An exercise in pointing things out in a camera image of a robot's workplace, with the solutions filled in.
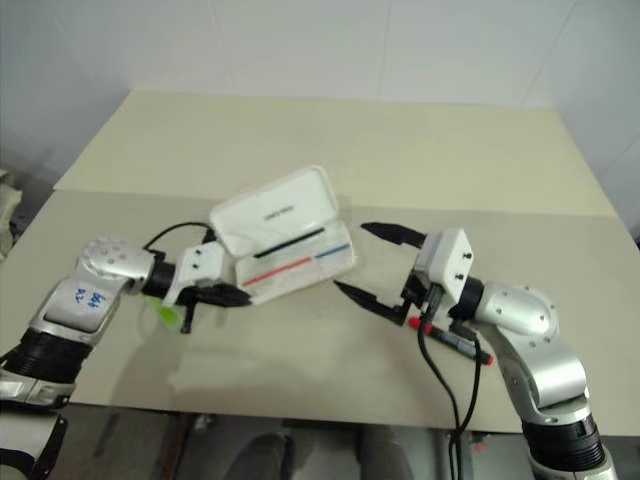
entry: table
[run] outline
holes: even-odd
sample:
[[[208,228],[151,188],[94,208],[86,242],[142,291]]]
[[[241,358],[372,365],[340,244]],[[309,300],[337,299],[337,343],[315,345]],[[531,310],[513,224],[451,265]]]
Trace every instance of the table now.
[[[353,232],[360,262],[345,281],[376,291],[391,303],[415,255],[409,247],[396,247],[362,231],[358,225],[364,221],[397,222],[423,231],[465,228],[476,253],[475,276],[530,284],[554,299],[563,335],[587,369],[601,432],[640,435],[640,258],[556,115],[548,110],[324,104],[133,94],[62,179],[0,269],[1,349],[15,344],[50,288],[72,271],[87,240],[108,233],[142,244],[172,223],[205,219],[218,200],[248,185],[241,185],[243,174],[249,182],[261,178],[264,183],[298,163],[308,163],[300,156],[307,144],[311,161],[325,166],[334,181],[343,217]],[[223,124],[213,119],[226,118],[234,105],[244,112],[232,116],[235,127],[225,127],[224,135],[200,136],[205,118],[209,125]],[[302,113],[305,105],[312,112],[309,117]],[[252,109],[271,112],[272,123],[263,124],[273,130],[271,144],[269,134],[258,128],[256,115],[247,115]],[[148,121],[138,131],[135,125],[145,111]],[[344,132],[340,136],[342,130],[334,128],[329,111],[343,112],[337,123],[346,122],[347,114],[351,120],[360,118],[356,130],[361,136],[355,135],[359,139]],[[384,121],[372,125],[374,111]],[[279,153],[288,148],[286,130],[296,125],[285,121],[288,116],[307,127],[294,129],[296,146],[291,148],[297,153],[283,157]],[[426,123],[399,138],[411,118]],[[396,121],[405,121],[404,128],[391,129]],[[246,151],[234,157],[230,145],[241,145],[242,125]],[[316,134],[321,125],[324,133]],[[387,132],[384,141],[373,135],[381,135],[376,128],[382,126]],[[467,137],[479,128],[485,142]],[[420,136],[421,129],[438,134]],[[194,130],[200,133],[189,134]],[[389,152],[405,145],[397,155],[402,168],[383,161],[386,154],[379,149],[385,142]],[[180,167],[172,167],[169,160],[178,158],[181,148],[189,154],[182,156]],[[316,148],[350,155],[321,161]],[[258,151],[265,160],[248,169],[249,157]],[[448,151],[453,159],[449,163],[441,158]],[[224,169],[214,175],[216,162],[198,160],[205,153],[222,162]],[[534,159],[539,161],[531,166]],[[146,175],[141,165],[147,165]],[[182,181],[182,174],[193,183]],[[432,178],[428,188],[419,188]],[[207,185],[215,188],[207,190]],[[198,241],[199,234],[175,232],[158,246],[175,259],[182,248]],[[461,408],[466,408],[472,362],[439,344],[429,345]],[[328,282],[260,307],[198,307],[191,336],[160,324],[143,297],[125,297],[78,382],[73,400],[90,404],[452,425],[446,394],[424,365],[414,332],[365,312]],[[470,428],[520,430],[495,367],[483,371]]]

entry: blue stripe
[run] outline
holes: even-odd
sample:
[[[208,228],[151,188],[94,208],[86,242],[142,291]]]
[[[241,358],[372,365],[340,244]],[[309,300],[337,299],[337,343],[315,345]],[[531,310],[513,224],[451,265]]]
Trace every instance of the blue stripe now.
[[[316,255],[316,258],[326,257],[327,255],[331,255],[333,253],[338,253],[342,250],[346,250],[351,246],[350,243],[345,243],[344,245],[340,245],[339,247],[332,248],[331,250],[327,250],[326,252],[319,253]]]

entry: red stripe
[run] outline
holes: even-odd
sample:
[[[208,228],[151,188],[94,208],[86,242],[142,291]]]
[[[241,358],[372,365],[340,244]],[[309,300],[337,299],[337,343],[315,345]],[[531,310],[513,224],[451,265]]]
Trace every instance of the red stripe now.
[[[297,267],[299,265],[302,265],[304,263],[310,262],[311,260],[312,260],[311,257],[307,257],[307,258],[303,258],[302,260],[298,260],[297,262],[290,263],[289,265],[284,265],[282,267],[276,268],[275,270],[271,270],[270,272],[267,272],[267,273],[265,273],[263,275],[260,275],[259,277],[252,278],[251,280],[248,280],[248,281],[244,282],[242,284],[242,286],[243,287],[248,287],[249,285],[253,285],[254,283],[258,283],[258,282],[260,282],[260,281],[262,281],[262,280],[264,280],[266,278],[273,277],[277,273],[284,272],[285,270],[290,270],[290,269],[295,268],[295,267]]]

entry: black cable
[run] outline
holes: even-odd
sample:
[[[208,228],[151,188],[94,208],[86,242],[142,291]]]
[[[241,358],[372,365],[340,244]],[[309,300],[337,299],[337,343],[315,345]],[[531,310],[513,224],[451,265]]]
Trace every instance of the black cable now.
[[[433,317],[436,314],[438,306],[440,305],[442,295],[443,295],[443,289],[440,285],[433,285],[429,290],[428,297],[426,299],[427,302],[429,302],[429,306],[427,307],[427,311],[425,312],[425,314],[420,317],[420,328],[418,328],[418,346],[420,347],[420,353],[422,354],[422,357],[424,358],[424,360],[427,362],[427,365],[429,365],[429,368],[431,369],[433,374],[436,376],[436,378],[438,379],[442,387],[445,389],[445,391],[449,395],[449,399],[451,400],[451,406],[453,408],[455,432],[457,432],[460,430],[460,413],[458,411],[458,401],[456,400],[456,396],[453,393],[453,390],[451,390],[451,387],[442,376],[442,373],[440,373],[440,369],[438,368],[438,366],[435,364],[435,362],[429,355],[429,352],[427,351],[427,346],[424,340],[425,327],[431,320],[433,320]],[[452,439],[454,439],[454,444],[456,446],[456,465],[457,465],[458,479],[462,479],[462,452],[460,449],[460,437],[458,435],[452,435]],[[455,480],[456,477],[455,477],[455,471],[453,469],[453,455],[451,453],[452,452],[450,449],[449,450],[449,468],[450,468],[451,479]]]
[[[167,227],[164,230],[162,230],[159,234],[157,234],[155,237],[153,237],[151,240],[149,240],[144,245],[144,247],[142,247],[142,248],[144,248],[145,250],[149,250],[151,245],[156,243],[158,240],[160,240],[162,237],[164,237],[167,233],[171,232],[172,230],[176,230],[176,229],[182,228],[182,227],[190,227],[190,226],[204,227],[204,228],[207,229],[207,232],[213,232],[213,229],[211,228],[211,226],[209,224],[207,224],[207,223],[204,223],[204,222],[182,222],[182,223],[177,223],[175,225],[171,225],[170,227]]]
[[[475,370],[473,372],[473,390],[471,392],[471,401],[469,402],[469,408],[467,409],[467,413],[464,416],[464,420],[462,421],[460,428],[456,432],[454,432],[449,438],[449,468],[453,468],[452,450],[453,450],[454,444],[456,443],[456,437],[458,442],[457,443],[458,448],[460,448],[461,441],[462,441],[462,438],[461,438],[462,434],[464,433],[467,426],[469,425],[469,422],[471,421],[471,417],[473,417],[473,411],[475,410],[476,402],[478,401],[478,390],[480,388],[480,373],[482,371],[482,358],[479,353],[481,352],[480,340],[475,338],[473,343],[476,348],[476,358],[475,358]]]

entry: black stripe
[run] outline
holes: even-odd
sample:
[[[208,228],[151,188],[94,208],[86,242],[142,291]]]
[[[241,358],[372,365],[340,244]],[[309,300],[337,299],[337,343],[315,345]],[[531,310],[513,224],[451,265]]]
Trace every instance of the black stripe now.
[[[319,233],[324,232],[324,228],[319,228],[318,230],[314,230],[311,233],[306,233],[300,237],[294,238],[293,240],[288,240],[284,243],[281,243],[280,245],[276,245],[275,247],[271,247],[268,250],[265,250],[264,252],[260,252],[260,253],[256,253],[253,258],[262,258],[262,257],[266,257],[267,255],[273,253],[273,252],[277,252],[278,250],[282,250],[283,248],[286,248],[290,245],[293,245],[294,243],[298,243],[301,242],[302,240],[306,240],[307,238],[313,237],[314,235],[318,235]]]

